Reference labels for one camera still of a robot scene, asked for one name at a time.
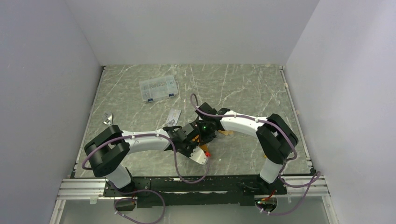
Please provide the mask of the small orange card sleeve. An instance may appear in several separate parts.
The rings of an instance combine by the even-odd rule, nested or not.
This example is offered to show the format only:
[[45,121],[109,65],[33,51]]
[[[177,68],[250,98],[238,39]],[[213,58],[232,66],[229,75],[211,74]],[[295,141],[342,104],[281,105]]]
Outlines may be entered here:
[[224,136],[233,135],[233,131],[231,130],[218,130],[218,132]]

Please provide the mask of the orange leather card holder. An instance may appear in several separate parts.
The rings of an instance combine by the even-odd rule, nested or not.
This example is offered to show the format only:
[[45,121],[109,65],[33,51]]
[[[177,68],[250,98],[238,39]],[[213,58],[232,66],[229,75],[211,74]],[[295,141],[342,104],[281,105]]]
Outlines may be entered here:
[[203,141],[201,140],[200,135],[197,135],[193,139],[193,141],[198,143],[198,147],[201,148],[204,151],[205,154],[209,153],[208,145],[203,143]]

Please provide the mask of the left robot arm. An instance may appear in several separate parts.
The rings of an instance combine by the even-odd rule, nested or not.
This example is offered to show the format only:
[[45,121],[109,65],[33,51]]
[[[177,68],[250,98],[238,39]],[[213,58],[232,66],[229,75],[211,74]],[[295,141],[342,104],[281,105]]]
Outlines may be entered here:
[[91,170],[95,177],[106,178],[122,196],[128,196],[134,190],[134,182],[127,168],[121,165],[127,155],[171,150],[205,165],[208,159],[199,147],[199,131],[199,126],[193,123],[146,132],[122,131],[111,125],[85,145],[82,169]]

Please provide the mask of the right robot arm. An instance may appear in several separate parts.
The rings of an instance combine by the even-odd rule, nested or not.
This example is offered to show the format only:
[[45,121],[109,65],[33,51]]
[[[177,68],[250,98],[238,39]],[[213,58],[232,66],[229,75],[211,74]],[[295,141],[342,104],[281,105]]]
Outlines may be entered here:
[[298,137],[278,114],[268,117],[255,117],[222,108],[216,111],[207,103],[194,106],[196,113],[203,119],[216,122],[222,131],[235,131],[258,139],[266,156],[257,187],[264,194],[270,193],[276,186],[275,180],[284,170],[288,157],[297,157]]

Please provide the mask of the silver VIP card bottom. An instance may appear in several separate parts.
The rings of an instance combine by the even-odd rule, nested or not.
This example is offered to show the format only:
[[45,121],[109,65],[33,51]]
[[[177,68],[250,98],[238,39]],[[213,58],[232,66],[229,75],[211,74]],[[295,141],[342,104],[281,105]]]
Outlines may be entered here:
[[166,125],[175,126],[178,123],[180,115],[181,115],[181,110],[171,108],[166,120]]

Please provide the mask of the clear plastic organizer box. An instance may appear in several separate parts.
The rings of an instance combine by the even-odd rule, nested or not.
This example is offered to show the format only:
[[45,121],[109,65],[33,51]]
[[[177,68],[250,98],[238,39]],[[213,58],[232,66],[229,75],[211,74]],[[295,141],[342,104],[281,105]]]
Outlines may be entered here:
[[139,82],[142,100],[155,102],[178,95],[178,86],[174,75],[166,75]]

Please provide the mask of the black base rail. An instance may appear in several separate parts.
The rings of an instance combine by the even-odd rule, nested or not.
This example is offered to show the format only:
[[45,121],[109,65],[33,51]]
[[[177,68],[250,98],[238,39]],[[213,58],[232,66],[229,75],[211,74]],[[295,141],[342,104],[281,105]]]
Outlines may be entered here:
[[179,205],[238,204],[253,206],[255,201],[269,195],[286,195],[280,180],[265,183],[258,175],[210,175],[202,181],[185,183],[174,176],[134,177],[132,185],[115,190],[106,183],[104,197],[131,197],[138,208]]

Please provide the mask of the red-handled adjustable wrench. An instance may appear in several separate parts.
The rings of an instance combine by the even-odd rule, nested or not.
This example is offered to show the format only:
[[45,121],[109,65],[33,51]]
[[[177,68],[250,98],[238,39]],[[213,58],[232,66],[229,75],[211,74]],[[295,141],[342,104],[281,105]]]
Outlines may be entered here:
[[103,116],[103,123],[107,126],[113,125],[113,114],[111,112],[104,112]]

